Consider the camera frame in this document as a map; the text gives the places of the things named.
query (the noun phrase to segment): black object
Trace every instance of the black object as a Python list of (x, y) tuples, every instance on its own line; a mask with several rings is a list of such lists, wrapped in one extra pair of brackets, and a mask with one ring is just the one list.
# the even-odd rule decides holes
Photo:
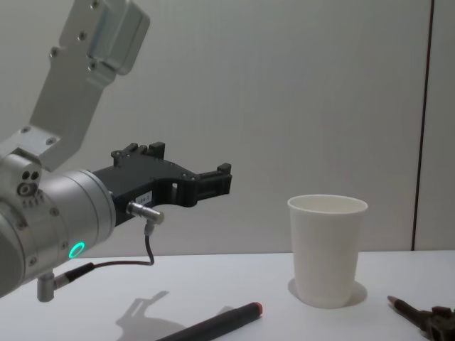
[(261, 303), (250, 303), (157, 341), (211, 341), (256, 321), (261, 315)]
[(117, 226), (133, 218), (126, 212), (129, 202), (137, 201), (153, 207), (170, 204), (195, 206), (199, 200), (229, 194), (231, 165), (224, 163), (217, 170), (196, 174), (164, 160), (161, 142), (150, 146), (130, 144), (121, 151), (113, 151), (114, 165), (95, 172), (112, 193), (117, 213)]
[(387, 297), (397, 312), (414, 323), (433, 341), (455, 341), (455, 313), (446, 307), (417, 310), (398, 298)]

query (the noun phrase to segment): black cable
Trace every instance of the black cable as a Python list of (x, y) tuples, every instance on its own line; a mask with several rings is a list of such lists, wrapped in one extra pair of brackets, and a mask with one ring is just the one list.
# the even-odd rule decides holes
[(155, 264), (155, 257), (150, 247), (150, 236), (145, 236), (145, 248), (150, 261), (107, 261), (105, 263), (95, 264), (95, 269), (111, 265), (145, 265), (152, 266)]
[(106, 261), (105, 263), (93, 264), (87, 263), (85, 265), (79, 266), (76, 269), (70, 270), (65, 272), (63, 275), (68, 279), (68, 283), (73, 282), (74, 280), (88, 274), (89, 272), (102, 268), (105, 266), (112, 266), (112, 265), (144, 265), (144, 266), (152, 266), (155, 264), (155, 257), (153, 252), (151, 251), (150, 246), (150, 236), (145, 236), (145, 248), (147, 250), (147, 255), (150, 258), (150, 261)]

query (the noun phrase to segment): cup rim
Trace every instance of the cup rim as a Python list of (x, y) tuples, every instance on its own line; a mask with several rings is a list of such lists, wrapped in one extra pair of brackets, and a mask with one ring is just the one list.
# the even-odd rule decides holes
[[(361, 208), (359, 210), (350, 210), (350, 211), (347, 211), (347, 212), (346, 211), (344, 211), (344, 212), (341, 212), (341, 211), (340, 212), (337, 212), (337, 211), (329, 212), (329, 211), (323, 211), (323, 210), (309, 210), (309, 209), (301, 208), (301, 207), (298, 207), (298, 206), (292, 204), (293, 201), (295, 201), (297, 199), (300, 199), (302, 197), (337, 197), (337, 198), (340, 198), (340, 199), (349, 199), (349, 200), (351, 200), (353, 202), (361, 204), (363, 206), (363, 208)], [(314, 213), (314, 214), (317, 214), (317, 215), (354, 215), (354, 214), (365, 212), (368, 209), (368, 204), (365, 201), (363, 201), (363, 200), (357, 199), (355, 197), (347, 197), (345, 195), (334, 195), (334, 194), (297, 195), (296, 197), (292, 197), (289, 200), (287, 200), (287, 204), (288, 204), (289, 208), (291, 208), (293, 210), (304, 212), (304, 213)]]

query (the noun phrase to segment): metal connector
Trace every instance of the metal connector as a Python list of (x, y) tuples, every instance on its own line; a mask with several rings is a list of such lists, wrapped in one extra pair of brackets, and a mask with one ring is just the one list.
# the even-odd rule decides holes
[(154, 224), (160, 225), (164, 221), (164, 213), (154, 210), (153, 208), (143, 206), (137, 202), (131, 201), (127, 205), (127, 213), (135, 217), (145, 218)]

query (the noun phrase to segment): green led ring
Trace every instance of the green led ring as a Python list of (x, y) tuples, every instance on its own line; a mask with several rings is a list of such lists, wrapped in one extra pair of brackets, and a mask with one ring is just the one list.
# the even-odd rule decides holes
[(70, 253), (68, 254), (68, 257), (70, 257), (70, 259), (73, 259), (77, 256), (79, 256), (82, 251), (84, 251), (85, 249), (85, 243), (84, 242), (78, 242), (75, 246), (72, 247)]

